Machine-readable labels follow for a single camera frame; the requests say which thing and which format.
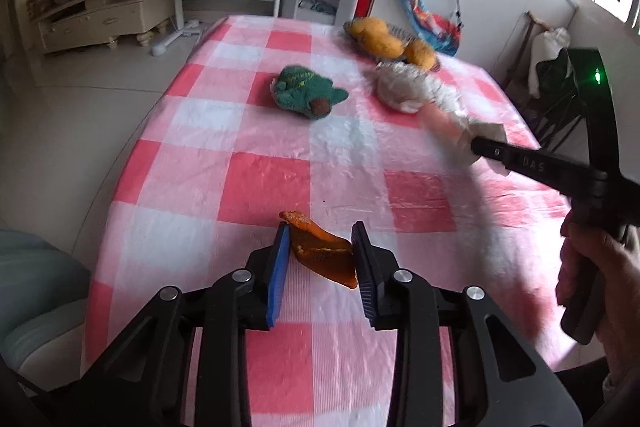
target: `red and white tablecloth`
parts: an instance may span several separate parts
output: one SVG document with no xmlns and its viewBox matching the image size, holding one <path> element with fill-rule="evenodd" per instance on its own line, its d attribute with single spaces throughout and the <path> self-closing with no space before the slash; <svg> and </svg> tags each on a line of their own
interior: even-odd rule
<svg viewBox="0 0 640 427">
<path fill-rule="evenodd" d="M 502 122 L 509 141 L 537 143 L 484 70 L 440 57 L 472 116 Z M 309 121 L 274 105 L 270 82 L 288 64 L 331 77 L 350 95 Z M 211 285 L 270 245 L 281 210 L 300 210 L 372 243 L 433 285 L 484 286 L 557 365 L 554 286 L 567 207 L 557 192 L 484 159 L 450 165 L 414 115 L 384 107 L 340 28 L 236 16 L 192 55 L 153 112 L 111 203 L 90 292 L 84 365 L 165 285 Z M 246 336 L 254 426 L 384 425 L 395 332 L 375 332 L 357 290 L 289 260 L 282 311 Z M 445 373 L 450 412 L 450 372 Z"/>
</svg>

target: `brown nose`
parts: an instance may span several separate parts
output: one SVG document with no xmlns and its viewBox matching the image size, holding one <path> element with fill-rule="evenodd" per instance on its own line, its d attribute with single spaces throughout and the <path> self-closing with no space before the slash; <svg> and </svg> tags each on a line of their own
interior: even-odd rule
<svg viewBox="0 0 640 427">
<path fill-rule="evenodd" d="M 326 98 L 314 98 L 309 105 L 314 116 L 326 116 L 331 112 L 331 104 Z"/>
</svg>

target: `dried orange peel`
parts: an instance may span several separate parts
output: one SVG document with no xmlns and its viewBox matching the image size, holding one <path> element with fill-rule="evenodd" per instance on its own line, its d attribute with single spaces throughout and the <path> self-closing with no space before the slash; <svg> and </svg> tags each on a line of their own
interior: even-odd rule
<svg viewBox="0 0 640 427">
<path fill-rule="evenodd" d="M 349 241 L 321 229 L 301 212 L 281 212 L 280 218 L 291 225 L 291 250 L 301 264 L 347 288 L 358 286 Z"/>
</svg>

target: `metal bolt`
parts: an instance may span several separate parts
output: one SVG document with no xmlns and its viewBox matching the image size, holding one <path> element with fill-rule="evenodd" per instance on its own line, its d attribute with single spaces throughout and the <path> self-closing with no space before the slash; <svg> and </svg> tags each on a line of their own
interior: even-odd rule
<svg viewBox="0 0 640 427">
<path fill-rule="evenodd" d="M 469 286 L 466 289 L 466 295 L 474 301 L 481 301 L 484 299 L 484 290 L 480 286 Z"/>
<path fill-rule="evenodd" d="M 412 274 L 409 270 L 396 270 L 394 272 L 394 279 L 398 282 L 411 282 L 414 278 L 414 274 Z"/>
<path fill-rule="evenodd" d="M 174 286 L 165 286 L 160 290 L 160 298 L 163 301 L 172 301 L 178 296 L 178 288 Z"/>
<path fill-rule="evenodd" d="M 236 270 L 231 276 L 236 282 L 247 282 L 251 279 L 251 272 L 249 270 Z"/>
</svg>

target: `green knitted toy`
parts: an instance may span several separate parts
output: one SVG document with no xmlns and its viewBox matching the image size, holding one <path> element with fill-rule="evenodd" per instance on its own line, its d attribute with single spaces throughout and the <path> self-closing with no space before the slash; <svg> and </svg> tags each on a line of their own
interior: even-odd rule
<svg viewBox="0 0 640 427">
<path fill-rule="evenodd" d="M 278 107 L 296 111 L 312 120 L 326 117 L 333 105 L 343 102 L 349 93 L 302 66 L 287 66 L 274 81 L 271 94 Z"/>
</svg>

